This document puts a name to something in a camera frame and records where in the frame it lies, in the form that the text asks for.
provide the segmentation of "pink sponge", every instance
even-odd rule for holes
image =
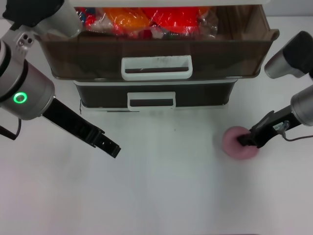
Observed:
[[[242,146],[237,140],[239,136],[249,133],[249,130],[241,126],[229,128],[223,136],[224,152],[230,157],[238,160],[245,160],[255,157],[259,152],[259,149],[256,146]]]

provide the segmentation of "storage drawer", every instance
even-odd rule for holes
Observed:
[[[188,80],[256,77],[279,31],[269,28],[261,5],[219,6],[216,14],[218,34],[211,40],[127,40],[90,32],[70,40],[50,34],[38,40],[60,79],[122,82],[123,58],[183,55],[192,60]]]
[[[74,83],[87,108],[141,111],[225,105],[236,81]]]

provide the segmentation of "drawer handle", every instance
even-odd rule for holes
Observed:
[[[126,81],[188,79],[192,71],[190,55],[122,58],[121,73]]]
[[[130,111],[169,110],[176,108],[175,92],[127,93]]]

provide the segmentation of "white table surface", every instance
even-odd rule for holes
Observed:
[[[313,35],[313,17],[268,21],[281,35],[266,62],[300,30]],[[8,27],[0,21],[1,36]],[[79,112],[74,84],[52,77],[38,43],[27,58]],[[16,141],[0,136],[0,234],[312,234],[312,139],[276,137],[243,162],[221,150],[228,127],[250,128],[312,83],[262,71],[238,81],[224,109],[83,113],[121,146],[116,159],[43,117],[24,121]],[[17,119],[1,110],[0,125],[15,130]],[[300,126],[288,136],[312,133]]]

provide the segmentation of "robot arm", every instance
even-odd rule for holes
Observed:
[[[270,78],[292,74],[300,78],[307,73],[313,76],[313,38],[307,32],[300,32],[265,65],[265,72]],[[231,128],[224,135],[224,150],[235,158],[249,158],[257,154],[252,146],[263,147],[269,140],[282,135],[287,141],[295,141],[313,136],[288,140],[286,131],[299,125],[313,126],[313,85],[294,95],[291,104],[278,111],[271,111],[247,134],[236,134],[241,129]]]
[[[29,0],[9,0],[3,14],[14,23],[0,39],[0,106],[19,120],[43,116],[115,158],[120,147],[108,139],[103,130],[57,100],[52,81],[26,61],[25,57],[35,38],[30,31],[20,30],[22,25],[39,34],[53,29],[53,32],[68,37],[76,36],[82,29],[74,8],[66,0],[35,2],[38,8],[26,15],[25,8],[35,5],[31,5]],[[3,127],[0,128],[0,133],[10,139],[17,136]]]

